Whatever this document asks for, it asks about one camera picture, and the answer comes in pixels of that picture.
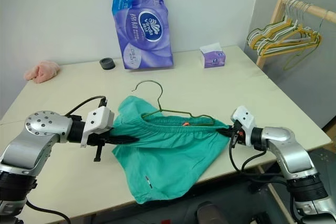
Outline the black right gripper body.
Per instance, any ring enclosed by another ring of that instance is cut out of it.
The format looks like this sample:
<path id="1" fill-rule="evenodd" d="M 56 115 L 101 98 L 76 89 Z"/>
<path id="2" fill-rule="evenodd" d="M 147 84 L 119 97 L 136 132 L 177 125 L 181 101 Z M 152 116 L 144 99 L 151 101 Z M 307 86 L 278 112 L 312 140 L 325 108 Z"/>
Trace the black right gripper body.
<path id="1" fill-rule="evenodd" d="M 232 146 L 235 146 L 236 144 L 245 145 L 246 134 L 242 124 L 239 121 L 235 121 L 232 129 Z"/>

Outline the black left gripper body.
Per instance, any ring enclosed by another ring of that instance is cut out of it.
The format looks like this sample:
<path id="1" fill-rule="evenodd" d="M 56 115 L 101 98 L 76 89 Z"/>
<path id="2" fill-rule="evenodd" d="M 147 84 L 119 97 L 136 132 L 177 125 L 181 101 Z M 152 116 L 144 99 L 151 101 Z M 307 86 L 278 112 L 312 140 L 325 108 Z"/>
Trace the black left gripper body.
<path id="1" fill-rule="evenodd" d="M 113 144 L 112 137 L 109 132 L 104 132 L 102 134 L 92 133 L 89 135 L 87 145 L 97 147 L 96 155 L 93 159 L 94 162 L 101 161 L 102 148 L 106 144 Z"/>

